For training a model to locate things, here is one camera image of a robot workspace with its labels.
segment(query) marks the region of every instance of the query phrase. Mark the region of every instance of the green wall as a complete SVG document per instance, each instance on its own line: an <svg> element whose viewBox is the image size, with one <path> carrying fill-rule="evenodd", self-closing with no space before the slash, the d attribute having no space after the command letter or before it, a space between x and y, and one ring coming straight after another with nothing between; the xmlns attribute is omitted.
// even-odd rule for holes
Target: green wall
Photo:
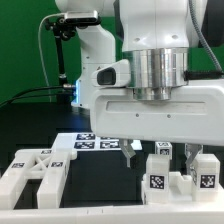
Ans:
<svg viewBox="0 0 224 224"><path fill-rule="evenodd" d="M49 14L58 13L54 0L1 0L0 7L0 102L16 93L44 86L37 34L40 21ZM114 32L113 18L103 20L103 26ZM42 46L46 69L51 85L57 85L57 59L54 37L42 30ZM63 43L65 67L70 82L80 75L80 50L78 38ZM224 47L214 49L224 67ZM192 69L213 69L203 49L191 51Z"/></svg>

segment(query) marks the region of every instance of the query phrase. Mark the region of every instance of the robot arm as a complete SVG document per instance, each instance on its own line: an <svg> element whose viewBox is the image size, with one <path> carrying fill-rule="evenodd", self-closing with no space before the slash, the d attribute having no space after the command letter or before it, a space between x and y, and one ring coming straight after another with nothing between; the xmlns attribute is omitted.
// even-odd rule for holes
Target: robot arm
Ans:
<svg viewBox="0 0 224 224"><path fill-rule="evenodd" d="M113 14L114 1L56 2L62 11ZM207 1L195 2L201 26ZM224 145L223 81L184 79L188 47L198 43L192 34L188 1L120 0L120 18L125 60L117 63L126 68L117 69L118 64L111 62L87 72L93 74L96 86L89 104L92 130L98 136L121 139ZM119 74L114 85L96 83L112 68ZM126 88L118 85L120 80L125 83L121 70Z"/></svg>

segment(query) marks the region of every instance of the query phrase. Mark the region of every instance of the white plastic piece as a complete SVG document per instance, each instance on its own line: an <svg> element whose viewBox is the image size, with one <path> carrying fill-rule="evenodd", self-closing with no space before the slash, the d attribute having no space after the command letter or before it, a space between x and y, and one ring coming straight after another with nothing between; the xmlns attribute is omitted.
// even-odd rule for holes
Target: white plastic piece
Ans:
<svg viewBox="0 0 224 224"><path fill-rule="evenodd" d="M105 69L113 68L116 72L116 83L114 85L99 85L97 81L97 76L100 72L104 71ZM130 64L128 60L121 60L118 61L108 67L103 69L97 70L92 74L92 83L96 87L124 87L127 86L131 81L131 74L130 74Z"/></svg>
<svg viewBox="0 0 224 224"><path fill-rule="evenodd" d="M134 140L132 148L142 150L139 140ZM74 148L76 151L119 151L119 139L97 137L92 132L59 133L53 143L52 150Z"/></svg>
<svg viewBox="0 0 224 224"><path fill-rule="evenodd" d="M172 160L172 144L170 142L156 142L155 143L155 153L158 155L168 155L170 160Z"/></svg>
<svg viewBox="0 0 224 224"><path fill-rule="evenodd" d="M167 203L169 199L169 156L148 156L146 181L142 182L142 195L145 204Z"/></svg>
<svg viewBox="0 0 224 224"><path fill-rule="evenodd" d="M192 177L190 175L181 175L180 172L169 173L169 186L177 187L182 195L192 193Z"/></svg>
<svg viewBox="0 0 224 224"><path fill-rule="evenodd" d="M35 156L20 153L0 180L0 209L13 209L26 183L26 171L35 163Z"/></svg>
<svg viewBox="0 0 224 224"><path fill-rule="evenodd" d="M39 208L58 208L69 162L76 158L75 149L17 151L15 159L0 179L0 209L11 210L15 207L29 179L44 179L38 193Z"/></svg>
<svg viewBox="0 0 224 224"><path fill-rule="evenodd" d="M68 175L70 155L68 152L53 154L47 172L37 192L38 208L59 208Z"/></svg>
<svg viewBox="0 0 224 224"><path fill-rule="evenodd" d="M219 190L219 160L213 154L198 154L191 168L193 200L216 201Z"/></svg>

